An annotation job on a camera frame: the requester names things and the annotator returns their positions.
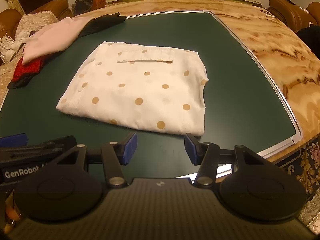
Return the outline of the red garment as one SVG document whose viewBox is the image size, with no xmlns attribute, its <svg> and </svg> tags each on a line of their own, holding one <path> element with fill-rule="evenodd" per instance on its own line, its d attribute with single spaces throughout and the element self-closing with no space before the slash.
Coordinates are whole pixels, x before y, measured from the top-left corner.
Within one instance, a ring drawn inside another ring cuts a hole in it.
<svg viewBox="0 0 320 240">
<path fill-rule="evenodd" d="M 21 57 L 16 65 L 12 82 L 18 82 L 25 77 L 30 77 L 39 74 L 39 72 L 43 68 L 46 59 L 47 56 L 41 56 L 31 60 L 26 64 L 23 64 L 23 57 Z"/>
</svg>

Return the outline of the pink garment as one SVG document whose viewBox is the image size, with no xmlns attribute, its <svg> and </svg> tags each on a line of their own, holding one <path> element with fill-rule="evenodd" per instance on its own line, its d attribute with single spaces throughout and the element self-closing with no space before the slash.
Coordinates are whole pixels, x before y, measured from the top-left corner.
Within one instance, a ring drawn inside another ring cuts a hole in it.
<svg viewBox="0 0 320 240">
<path fill-rule="evenodd" d="M 67 49 L 79 36 L 85 25 L 94 17 L 64 18 L 47 25 L 27 39 L 23 64 L 41 56 L 57 53 Z"/>
</svg>

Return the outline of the brown leather sofa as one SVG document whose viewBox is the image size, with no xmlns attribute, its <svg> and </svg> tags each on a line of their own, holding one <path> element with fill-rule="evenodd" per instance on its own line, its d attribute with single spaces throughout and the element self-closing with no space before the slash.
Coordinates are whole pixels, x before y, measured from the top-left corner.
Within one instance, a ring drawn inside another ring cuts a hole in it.
<svg viewBox="0 0 320 240">
<path fill-rule="evenodd" d="M 72 11 L 69 9 L 67 0 L 53 0 L 34 11 L 31 14 L 35 14 L 41 11 L 51 11 L 58 21 L 65 17 L 73 17 Z M 3 37 L 5 34 L 15 39 L 16 30 L 18 24 L 22 18 L 22 15 L 16 9 L 6 9 L 0 13 L 0 35 Z"/>
</svg>

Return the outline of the black garment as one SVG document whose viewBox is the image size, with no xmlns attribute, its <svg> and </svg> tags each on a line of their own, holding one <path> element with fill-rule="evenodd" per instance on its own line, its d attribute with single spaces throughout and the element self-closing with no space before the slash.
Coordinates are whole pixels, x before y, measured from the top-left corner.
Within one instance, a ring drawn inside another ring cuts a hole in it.
<svg viewBox="0 0 320 240">
<path fill-rule="evenodd" d="M 112 26 L 118 25 L 118 24 L 124 22 L 125 19 L 126 19 L 126 17 L 121 16 L 120 13 L 115 13 L 115 14 L 112 14 L 112 15 L 104 15 L 104 16 L 100 16 L 98 18 L 94 18 L 93 20 L 89 21 L 85 25 L 85 27 L 80 32 L 79 36 L 75 39 L 75 41 L 78 38 L 81 38 L 81 37 L 84 37 L 84 36 L 87 36 L 87 35 L 91 35 L 91 34 L 100 32 L 102 30 L 105 30 L 107 28 L 110 28 Z M 47 61 L 51 60 L 55 56 L 55 54 L 57 54 L 57 53 L 45 55 L 45 56 L 47 56 L 47 59 L 45 60 L 44 64 Z M 21 81 L 18 81 L 18 82 L 12 82 L 12 80 L 11 80 L 9 82 L 9 84 L 7 85 L 7 89 L 16 89 L 16 88 L 25 87 L 34 76 L 25 77 Z"/>
</svg>

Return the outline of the white polka dot garment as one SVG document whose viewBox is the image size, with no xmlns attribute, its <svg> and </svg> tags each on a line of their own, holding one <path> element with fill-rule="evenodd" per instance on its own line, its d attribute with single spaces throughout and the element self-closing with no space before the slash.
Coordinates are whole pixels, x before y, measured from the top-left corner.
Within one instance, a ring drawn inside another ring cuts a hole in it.
<svg viewBox="0 0 320 240">
<path fill-rule="evenodd" d="M 79 67 L 57 110 L 132 129 L 201 136 L 207 82 L 195 51 L 103 42 Z"/>
</svg>

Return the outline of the beige lace sofa cover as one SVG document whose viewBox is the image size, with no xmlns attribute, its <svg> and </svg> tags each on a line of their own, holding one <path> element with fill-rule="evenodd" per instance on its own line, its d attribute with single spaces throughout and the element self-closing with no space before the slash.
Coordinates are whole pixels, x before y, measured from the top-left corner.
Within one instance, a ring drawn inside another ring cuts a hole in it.
<svg viewBox="0 0 320 240">
<path fill-rule="evenodd" d="M 18 60 L 27 39 L 43 27 L 57 22 L 51 11 L 21 15 L 15 9 L 1 12 L 1 102 L 7 96 Z"/>
</svg>

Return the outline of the white sneaker left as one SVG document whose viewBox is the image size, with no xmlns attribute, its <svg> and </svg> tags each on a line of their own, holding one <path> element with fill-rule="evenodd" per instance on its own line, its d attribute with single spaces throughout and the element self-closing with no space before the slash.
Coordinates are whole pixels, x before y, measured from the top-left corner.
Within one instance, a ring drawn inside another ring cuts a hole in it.
<svg viewBox="0 0 320 240">
<path fill-rule="evenodd" d="M 26 44 L 30 33 L 28 31 L 22 31 L 19 33 L 17 40 L 14 40 L 9 35 L 5 34 L 1 38 L 1 59 L 4 63 L 9 63 L 20 49 Z"/>
</svg>

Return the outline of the orange plastic bag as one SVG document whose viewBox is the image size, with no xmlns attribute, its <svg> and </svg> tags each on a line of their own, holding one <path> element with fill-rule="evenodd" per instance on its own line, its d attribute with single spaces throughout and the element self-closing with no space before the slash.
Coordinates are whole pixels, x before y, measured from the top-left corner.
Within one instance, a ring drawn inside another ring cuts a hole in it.
<svg viewBox="0 0 320 240">
<path fill-rule="evenodd" d="M 91 10 L 97 10 L 104 8 L 106 5 L 106 0 L 93 0 Z"/>
</svg>

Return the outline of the black floor fan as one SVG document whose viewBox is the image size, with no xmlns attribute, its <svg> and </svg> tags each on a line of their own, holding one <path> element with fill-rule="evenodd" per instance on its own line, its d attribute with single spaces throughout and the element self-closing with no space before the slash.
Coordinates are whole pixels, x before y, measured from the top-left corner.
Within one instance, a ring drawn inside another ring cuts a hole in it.
<svg viewBox="0 0 320 240">
<path fill-rule="evenodd" d="M 80 15 L 91 11 L 93 0 L 75 0 L 75 15 Z"/>
</svg>

